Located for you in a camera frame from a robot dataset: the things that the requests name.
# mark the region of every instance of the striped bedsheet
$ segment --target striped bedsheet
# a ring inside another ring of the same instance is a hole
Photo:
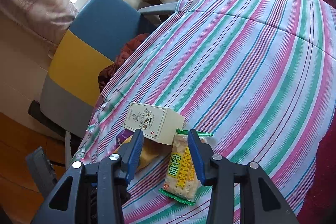
[[[105,87],[74,160],[115,150],[131,101],[166,106],[183,129],[213,132],[216,153],[259,162],[297,214],[335,109],[335,22],[322,0],[179,0]],[[125,223],[205,223],[210,187],[194,206],[158,192],[168,159],[136,174]],[[235,187],[235,223],[239,213]]]

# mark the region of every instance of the white box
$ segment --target white box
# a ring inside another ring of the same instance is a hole
[[[169,107],[131,102],[124,128],[141,129],[143,135],[155,142],[172,145],[176,129],[182,129],[184,117]]]

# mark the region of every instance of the blue gripper pad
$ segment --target blue gripper pad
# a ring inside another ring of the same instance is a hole
[[[191,154],[191,158],[193,160],[195,172],[198,180],[202,184],[205,183],[206,177],[204,172],[204,161],[202,159],[201,153],[199,151],[199,147],[203,143],[201,142],[199,136],[195,129],[189,130],[188,132],[188,147]]]
[[[119,148],[122,158],[120,175],[125,178],[127,184],[134,178],[139,164],[140,154],[143,147],[143,132],[135,130],[129,143],[122,144]]]

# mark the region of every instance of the chair backrest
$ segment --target chair backrest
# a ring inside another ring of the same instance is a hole
[[[125,43],[155,26],[123,0],[90,0],[64,35],[42,89],[41,112],[83,137],[100,95],[98,74]]]

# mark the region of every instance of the yellow cushion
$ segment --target yellow cushion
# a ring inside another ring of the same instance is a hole
[[[58,46],[48,74],[63,89],[94,106],[100,94],[98,75],[112,64],[110,59],[68,30]]]

